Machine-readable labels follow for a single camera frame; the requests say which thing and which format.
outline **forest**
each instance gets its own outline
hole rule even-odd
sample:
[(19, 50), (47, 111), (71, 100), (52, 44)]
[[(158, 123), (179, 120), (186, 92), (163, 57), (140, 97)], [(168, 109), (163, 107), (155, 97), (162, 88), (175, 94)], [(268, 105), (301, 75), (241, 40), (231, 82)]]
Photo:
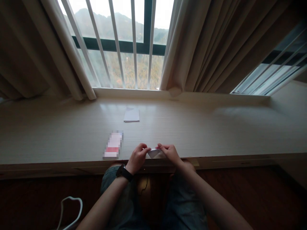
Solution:
[[(66, 15), (64, 15), (64, 17), (67, 22), (71, 35), (74, 35), (68, 17)], [(75, 18), (83, 37), (93, 37), (93, 38), (96, 37), (88, 9), (80, 9), (78, 12), (75, 13)], [(105, 17), (100, 14), (94, 13), (94, 18), (97, 25), (99, 37), (101, 39), (114, 40), (114, 31), (113, 31), (111, 16)], [(118, 39), (120, 41), (132, 42), (133, 40), (132, 40), (131, 19), (120, 13), (115, 13), (115, 22), (118, 33)], [(144, 33), (144, 25), (136, 22), (137, 42), (143, 42), (143, 33)], [(154, 28), (154, 34), (153, 34), (154, 44), (166, 45), (167, 35), (168, 35), (167, 29)], [(97, 86), (96, 80), (93, 79), (93, 76), (86, 64), (81, 49), (78, 49), (78, 51), (81, 56), (84, 68), (86, 70), (91, 85), (93, 87)], [(107, 88), (110, 87), (100, 51), (88, 50), (88, 53), (91, 64), (93, 65), (93, 68), (101, 83), (101, 86)], [(104, 55), (106, 58), (106, 63), (113, 87), (123, 88), (117, 52), (104, 51)], [(155, 90), (160, 85), (163, 60), (164, 56), (153, 55), (152, 57), (150, 89)], [(134, 89), (135, 74), (134, 74), (133, 53), (121, 52), (121, 61), (122, 61), (123, 75), (124, 75), (126, 88)], [(137, 54), (138, 89), (147, 89), (148, 64), (149, 64), (149, 55)]]

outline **beige curtain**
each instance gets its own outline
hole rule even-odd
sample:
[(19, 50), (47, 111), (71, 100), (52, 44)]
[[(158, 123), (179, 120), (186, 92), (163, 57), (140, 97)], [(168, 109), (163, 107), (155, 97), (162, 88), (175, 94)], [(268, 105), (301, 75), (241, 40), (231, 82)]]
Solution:
[(29, 98), (51, 88), (59, 97), (82, 100), (85, 91), (96, 98), (72, 37), (53, 26), (39, 0), (0, 1), (1, 97)]
[(291, 0), (178, 1), (160, 90), (230, 93), (301, 19)]

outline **floor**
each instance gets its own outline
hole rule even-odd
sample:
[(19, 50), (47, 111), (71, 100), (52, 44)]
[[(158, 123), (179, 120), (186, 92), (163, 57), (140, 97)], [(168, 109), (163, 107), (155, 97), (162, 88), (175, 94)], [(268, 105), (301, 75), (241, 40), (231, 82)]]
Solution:
[[(277, 166), (200, 170), (198, 174), (254, 229), (306, 225), (307, 191)], [(136, 179), (144, 218), (152, 229), (158, 229), (169, 174), (140, 174)], [(82, 198), (83, 218), (99, 198), (101, 180), (102, 175), (0, 181), (0, 229), (55, 229), (60, 202), (67, 196)], [(62, 224), (71, 223), (78, 211), (78, 202), (66, 201)], [(218, 229), (210, 216), (208, 225)]]

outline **person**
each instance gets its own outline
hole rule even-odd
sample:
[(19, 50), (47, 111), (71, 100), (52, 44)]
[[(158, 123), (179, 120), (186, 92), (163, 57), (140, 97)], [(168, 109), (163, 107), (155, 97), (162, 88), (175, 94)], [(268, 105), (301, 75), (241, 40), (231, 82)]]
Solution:
[[(221, 229), (252, 229), (238, 211), (196, 173), (190, 162), (179, 157), (174, 145), (159, 143), (156, 149), (162, 150), (176, 167), (169, 185), (162, 229), (208, 229), (205, 210)], [(132, 152), (125, 169), (120, 163), (111, 165), (102, 180), (101, 197), (77, 230), (150, 229), (141, 216), (136, 184), (129, 177), (142, 167), (150, 150), (141, 143)]]

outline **window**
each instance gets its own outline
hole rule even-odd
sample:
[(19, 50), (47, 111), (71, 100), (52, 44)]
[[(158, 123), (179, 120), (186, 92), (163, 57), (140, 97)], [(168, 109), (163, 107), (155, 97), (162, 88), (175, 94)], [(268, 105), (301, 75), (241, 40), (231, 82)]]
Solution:
[(231, 93), (269, 96), (307, 64), (307, 33), (297, 25)]
[(92, 87), (159, 88), (173, 0), (58, 2)]

